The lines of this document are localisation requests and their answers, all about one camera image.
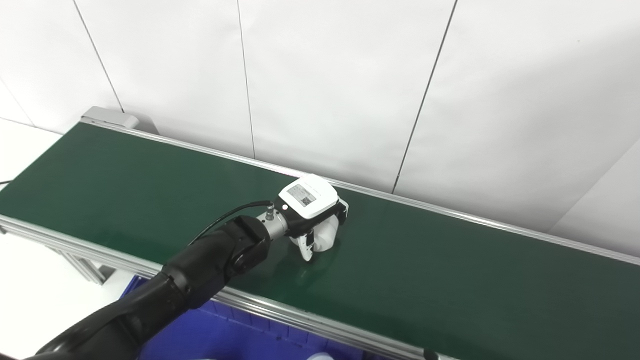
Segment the green conveyor belt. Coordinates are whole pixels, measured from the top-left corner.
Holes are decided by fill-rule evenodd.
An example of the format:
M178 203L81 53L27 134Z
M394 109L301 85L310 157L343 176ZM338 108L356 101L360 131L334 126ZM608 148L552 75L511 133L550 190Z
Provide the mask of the green conveyor belt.
M0 192L0 214L163 263L292 180L79 123ZM463 360L640 359L640 266L338 192L334 249L305 263L276 241L231 287Z

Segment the power cord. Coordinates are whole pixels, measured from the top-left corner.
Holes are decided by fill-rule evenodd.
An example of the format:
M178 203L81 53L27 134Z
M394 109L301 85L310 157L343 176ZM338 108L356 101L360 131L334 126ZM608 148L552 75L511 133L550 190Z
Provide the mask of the power cord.
M222 220L228 218L229 216L233 215L234 213L237 213L238 211L240 211L242 209L257 208L259 206L269 206L269 205L272 205L272 204L273 203L270 200L263 200L263 201L254 201L254 202L250 202L248 204L240 205L237 208L225 213L224 215L222 215L221 217L217 218L216 220L213 220L213 222L211 224L207 225L207 227L205 227L204 230L200 231L200 234L196 235L196 237L193 238L193 240L191 240L189 245L191 245L194 241L196 241L197 239L199 239L202 236L204 236L204 234L207 231L209 231L212 227L218 225L219 222L221 222Z

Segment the wall panel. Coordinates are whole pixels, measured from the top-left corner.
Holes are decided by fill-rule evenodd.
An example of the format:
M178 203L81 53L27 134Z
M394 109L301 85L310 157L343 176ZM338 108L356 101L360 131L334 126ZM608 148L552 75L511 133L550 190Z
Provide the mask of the wall panel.
M120 109L73 1L0 2L0 78L35 126L63 133Z
M240 1L260 160L391 191L453 1Z
M640 136L640 3L461 2L396 193L548 231Z
M78 6L125 112L161 135L253 157L235 0Z
M32 125L18 102L0 79L0 119L11 120L21 124Z
M550 233L640 257L640 140Z

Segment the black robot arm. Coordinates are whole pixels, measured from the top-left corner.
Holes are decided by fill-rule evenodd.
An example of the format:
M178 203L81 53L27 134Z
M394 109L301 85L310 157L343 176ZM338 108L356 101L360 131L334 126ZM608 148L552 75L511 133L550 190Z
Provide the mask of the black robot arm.
M264 260L272 238L253 217L239 216L198 238L151 280L71 326L32 360L136 359L142 345L188 309L222 290L229 279Z

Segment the panel seam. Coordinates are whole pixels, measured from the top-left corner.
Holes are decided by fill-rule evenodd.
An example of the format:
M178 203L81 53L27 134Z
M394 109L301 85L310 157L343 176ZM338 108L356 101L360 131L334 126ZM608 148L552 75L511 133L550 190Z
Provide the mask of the panel seam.
M251 148L253 150L253 158L255 159L255 140L253 137L253 119L251 117L251 100L249 99L249 79L246 75L246 58L244 55L244 37L242 34L242 20L240 16L240 0L236 0L238 8L238 26L240 28L240 46L242 47L242 64L244 67L244 85L246 87L246 105L249 111L249 131L251 133Z
M616 160L613 161L613 163L611 164L611 166L605 170L602 175L582 194L582 196L580 196L574 203L573 205L571 205L571 207L565 211L559 218L558 220L551 226L549 227L549 229L547 231L545 231L545 233L550 234L551 231L554 229L554 227L556 227L558 224L560 224L560 221L562 221L562 219L564 219L564 217L569 214L569 212L571 212L571 210L573 210L573 208L576 207L576 205L580 202L580 200L582 200L601 180L603 177L605 177L605 175L607 175L611 169L616 166L616 164L618 164L620 162L620 160L622 160L622 158L625 157L625 155L627 155L629 153L629 151L631 151L631 148L633 148L634 146L636 146L636 143L640 142L640 137L638 137L638 139L636 139L636 141L631 143L631 146L629 146L629 148L627 150L625 150L625 152L622 153L622 155L620 155L620 157Z
M89 33L89 28L87 27L86 23L84 22L84 17L82 16L82 13L80 12L80 7L78 7L78 4L76 2L76 0L73 0L74 2L74 6L76 7L76 11L78 12L78 16L80 17L80 21L82 22L82 25L84 26L84 30L86 31L87 36L89 36L89 41L91 42L91 46L93 47L93 51L95 51L95 55L98 57L98 61L100 62L100 66L102 67L102 71L104 71L104 75L107 77L107 81L109 82L109 86L111 87L111 91L113 91L113 95L116 97L116 101L118 101L118 106L120 107L120 111L124 112L124 108L122 107L122 103L120 102L120 98L118 97L118 94L116 93L116 89L113 86L113 83L111 82L111 78L109 77L109 74L107 73L107 68L104 66L104 62L102 61L102 58L100 57L100 54L98 53L98 48L95 46L95 42L93 41L93 37L91 36L91 33Z
M13 92L11 91L11 89L9 89L9 86L6 86L6 83L4 82L4 80L2 78L0 78L0 83L2 83L2 85L4 86L4 88L6 89L6 91L9 93L9 95L11 95L11 98L13 99L13 101L16 103L16 105L20 108L20 110L22 110L22 113L24 114L24 116L27 117L27 120L29 120L29 122L31 123L31 127L35 127L37 128L36 124L33 122L33 120L31 120L31 117L29 116L29 114L27 114L26 111L24 111L24 108L22 107L22 105L20 105L20 103L18 102L18 99L15 98L15 95L13 94ZM9 120L9 121L13 121L13 122L17 122L15 120L12 119L5 119L5 120Z
M424 94L422 95L420 106L418 107L418 114L416 114L415 120L413 121L413 127L411 128L411 133L409 134L409 140L406 143L406 148L404 149L404 154L402 156L402 160L400 161L400 167L396 175L396 180L394 181L394 186L391 189L391 193L394 193L396 191L398 180L400 179L400 173L402 172L402 167L404 166L404 160L406 159L407 152L409 152L409 146L411 145L411 140L413 140L413 133L415 132L415 127L418 124L418 119L420 118L420 112L422 111L422 105L424 105L424 100L427 97L427 91L429 91L429 86L431 85L433 74L435 73L436 66L438 65L438 59L440 58L440 53L442 52L442 46L444 45L444 40L447 38L447 33L449 32L449 26L451 25L451 19L453 19L453 13L456 11L457 4L458 4L458 0L455 0L451 8L451 14L449 15L447 26L445 27L444 34L442 35L442 41L440 41L440 47L438 48L438 53L436 54L435 61L433 62L433 68L431 68L431 74L429 75L429 80L427 80L427 87L424 89Z

